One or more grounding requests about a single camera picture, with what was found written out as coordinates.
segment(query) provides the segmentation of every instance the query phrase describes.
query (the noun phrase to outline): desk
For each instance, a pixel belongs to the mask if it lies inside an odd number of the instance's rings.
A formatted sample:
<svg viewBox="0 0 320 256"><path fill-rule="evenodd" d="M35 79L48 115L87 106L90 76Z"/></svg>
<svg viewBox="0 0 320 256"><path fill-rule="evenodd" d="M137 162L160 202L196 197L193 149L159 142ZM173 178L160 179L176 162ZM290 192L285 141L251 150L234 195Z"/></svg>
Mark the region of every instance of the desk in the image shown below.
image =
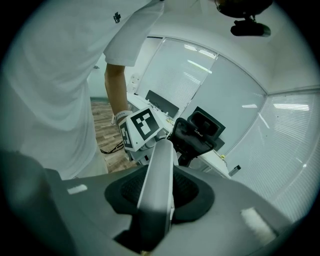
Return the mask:
<svg viewBox="0 0 320 256"><path fill-rule="evenodd" d="M139 95L134 95L133 93L127 93L126 97L128 102L139 110L144 109L150 105L150 103L145 98L142 98ZM174 125L167 121L168 118L163 112L155 111L155 113L158 115L158 117L162 121L164 129L168 133L170 133L173 130ZM214 151L210 151L208 153L198 156L198 158L201 161L203 161L206 165L208 165L210 168L221 173L224 177L230 179L229 171L225 162L217 154Z"/></svg>

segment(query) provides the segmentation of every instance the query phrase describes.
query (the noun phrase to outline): black monitor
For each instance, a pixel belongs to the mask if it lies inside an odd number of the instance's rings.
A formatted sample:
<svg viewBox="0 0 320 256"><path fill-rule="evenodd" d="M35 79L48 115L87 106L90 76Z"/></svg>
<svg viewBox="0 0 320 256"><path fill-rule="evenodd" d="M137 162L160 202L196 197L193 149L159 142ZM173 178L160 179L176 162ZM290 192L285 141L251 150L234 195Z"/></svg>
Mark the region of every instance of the black monitor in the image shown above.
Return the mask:
<svg viewBox="0 0 320 256"><path fill-rule="evenodd" d="M179 108L177 106L173 105L171 102L156 94L152 90L149 90L145 99L149 100L151 104L156 106L162 112L168 113L168 115L172 118L174 118L176 113L179 111Z"/></svg>
<svg viewBox="0 0 320 256"><path fill-rule="evenodd" d="M217 143L217 146L214 148L214 150L219 150L225 143L222 141L222 139L219 138L219 136L221 135L221 133L225 130L225 126L220 123L217 119L215 119L214 117L212 117L210 114L208 114L206 111L204 111L202 108L200 107L196 107L196 109L194 110L194 112L200 112L201 114L203 114L204 116L206 116L214 125L214 129L212 129L212 125L211 127L211 131L210 131L210 136L212 137L213 140L215 140L215 142ZM197 127L199 126L205 126L206 124L198 124L198 120L194 119L194 120L189 120L188 121L195 123L195 125Z"/></svg>

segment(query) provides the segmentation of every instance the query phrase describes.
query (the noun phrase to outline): ceiling-mounted camera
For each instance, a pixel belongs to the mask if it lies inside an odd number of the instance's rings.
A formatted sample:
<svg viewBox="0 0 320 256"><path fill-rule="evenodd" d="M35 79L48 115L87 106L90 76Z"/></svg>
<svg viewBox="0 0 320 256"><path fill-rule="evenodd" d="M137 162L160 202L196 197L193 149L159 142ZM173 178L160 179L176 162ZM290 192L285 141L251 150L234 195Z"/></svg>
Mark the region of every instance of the ceiling-mounted camera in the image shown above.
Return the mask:
<svg viewBox="0 0 320 256"><path fill-rule="evenodd" d="M268 26L257 23L256 15L267 9L273 0L215 0L217 10L229 17L244 18L236 20L231 27L234 36L268 37L271 30Z"/></svg>

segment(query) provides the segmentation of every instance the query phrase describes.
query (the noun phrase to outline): white t-shirt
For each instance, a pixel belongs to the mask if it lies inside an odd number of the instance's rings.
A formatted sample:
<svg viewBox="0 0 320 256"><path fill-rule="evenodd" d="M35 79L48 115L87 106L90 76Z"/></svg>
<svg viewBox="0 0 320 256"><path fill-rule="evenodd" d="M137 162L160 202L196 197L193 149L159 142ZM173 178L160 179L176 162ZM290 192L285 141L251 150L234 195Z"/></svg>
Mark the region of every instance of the white t-shirt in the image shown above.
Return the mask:
<svg viewBox="0 0 320 256"><path fill-rule="evenodd" d="M87 78L102 53L134 66L160 0L48 1L21 29L1 70L1 147L72 179L97 141Z"/></svg>

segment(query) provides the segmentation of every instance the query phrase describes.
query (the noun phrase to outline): wooden floor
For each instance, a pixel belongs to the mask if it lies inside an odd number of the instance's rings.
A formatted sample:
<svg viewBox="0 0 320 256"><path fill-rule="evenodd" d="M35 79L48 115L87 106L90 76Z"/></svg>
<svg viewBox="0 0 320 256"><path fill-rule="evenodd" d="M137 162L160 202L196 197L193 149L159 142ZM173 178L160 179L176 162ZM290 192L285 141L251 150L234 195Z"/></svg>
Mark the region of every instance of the wooden floor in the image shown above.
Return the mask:
<svg viewBox="0 0 320 256"><path fill-rule="evenodd" d="M94 118L95 138L100 149L109 152L122 141L117 125L111 125L113 116L110 104L103 101L91 102ZM112 154L103 154L109 173L134 167L137 164L128 161L124 149Z"/></svg>

